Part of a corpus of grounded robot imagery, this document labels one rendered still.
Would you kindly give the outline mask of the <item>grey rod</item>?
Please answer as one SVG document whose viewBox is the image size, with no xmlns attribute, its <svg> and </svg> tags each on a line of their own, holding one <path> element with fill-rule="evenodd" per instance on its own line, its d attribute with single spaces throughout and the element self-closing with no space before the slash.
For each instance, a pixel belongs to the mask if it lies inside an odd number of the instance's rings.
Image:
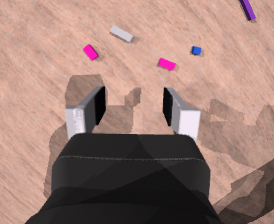
<svg viewBox="0 0 274 224">
<path fill-rule="evenodd" d="M 114 33 L 115 35 L 125 39 L 126 41 L 130 42 L 133 38 L 133 35 L 130 33 L 120 29 L 119 27 L 113 25 L 110 32 Z"/>
</svg>

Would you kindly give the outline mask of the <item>small magenta block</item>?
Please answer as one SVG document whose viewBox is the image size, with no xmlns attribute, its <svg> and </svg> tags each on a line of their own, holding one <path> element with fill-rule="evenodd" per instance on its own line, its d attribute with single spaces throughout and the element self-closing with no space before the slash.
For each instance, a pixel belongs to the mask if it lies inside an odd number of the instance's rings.
<svg viewBox="0 0 274 224">
<path fill-rule="evenodd" d="M 83 50 L 91 60 L 94 60 L 96 57 L 99 56 L 90 44 L 88 44 Z"/>
<path fill-rule="evenodd" d="M 163 58 L 160 59 L 158 65 L 160 65 L 160 66 L 162 66 L 162 67 L 165 67 L 165 68 L 168 68 L 168 69 L 170 69 L 170 70 L 173 70 L 174 67 L 175 67 L 175 63 L 170 62 L 170 61 L 168 61 L 168 60 L 165 60 L 165 59 L 163 59 Z"/>
</svg>

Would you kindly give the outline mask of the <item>purple rod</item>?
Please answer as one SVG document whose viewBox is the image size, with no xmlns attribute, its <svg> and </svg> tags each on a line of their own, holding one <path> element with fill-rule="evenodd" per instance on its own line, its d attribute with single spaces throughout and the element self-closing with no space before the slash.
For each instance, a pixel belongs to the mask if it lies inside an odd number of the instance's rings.
<svg viewBox="0 0 274 224">
<path fill-rule="evenodd" d="M 247 16 L 248 21 L 256 19 L 255 14 L 252 10 L 252 7 L 251 7 L 249 1 L 248 0 L 239 0 L 239 1 L 244 9 L 244 12 Z"/>
</svg>

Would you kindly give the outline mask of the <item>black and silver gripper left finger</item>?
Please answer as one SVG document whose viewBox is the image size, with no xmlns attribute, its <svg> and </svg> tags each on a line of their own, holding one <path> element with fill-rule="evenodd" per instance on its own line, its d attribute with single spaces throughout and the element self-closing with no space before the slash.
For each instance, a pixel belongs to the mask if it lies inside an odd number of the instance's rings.
<svg viewBox="0 0 274 224">
<path fill-rule="evenodd" d="M 78 105 L 65 109 L 68 139 L 77 133 L 92 133 L 105 111 L 105 86 L 96 86 Z"/>
</svg>

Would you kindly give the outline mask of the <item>small blue cube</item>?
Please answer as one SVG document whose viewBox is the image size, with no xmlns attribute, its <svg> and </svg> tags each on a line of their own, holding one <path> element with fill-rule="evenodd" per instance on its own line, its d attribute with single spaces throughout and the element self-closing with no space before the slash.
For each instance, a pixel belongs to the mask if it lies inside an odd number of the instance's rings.
<svg viewBox="0 0 274 224">
<path fill-rule="evenodd" d="M 191 53 L 200 55 L 200 53 L 201 53 L 201 48 L 200 48 L 200 47 L 193 46 L 193 47 L 192 47 L 192 52 L 191 52 Z"/>
</svg>

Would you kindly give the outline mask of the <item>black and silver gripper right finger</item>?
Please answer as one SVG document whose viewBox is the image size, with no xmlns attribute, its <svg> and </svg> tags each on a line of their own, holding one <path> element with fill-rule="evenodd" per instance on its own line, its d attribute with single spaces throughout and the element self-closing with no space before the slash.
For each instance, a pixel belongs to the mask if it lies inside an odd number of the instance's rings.
<svg viewBox="0 0 274 224">
<path fill-rule="evenodd" d="M 174 134 L 188 135 L 197 142 L 200 111 L 189 107 L 172 87 L 164 87 L 163 114 Z"/>
</svg>

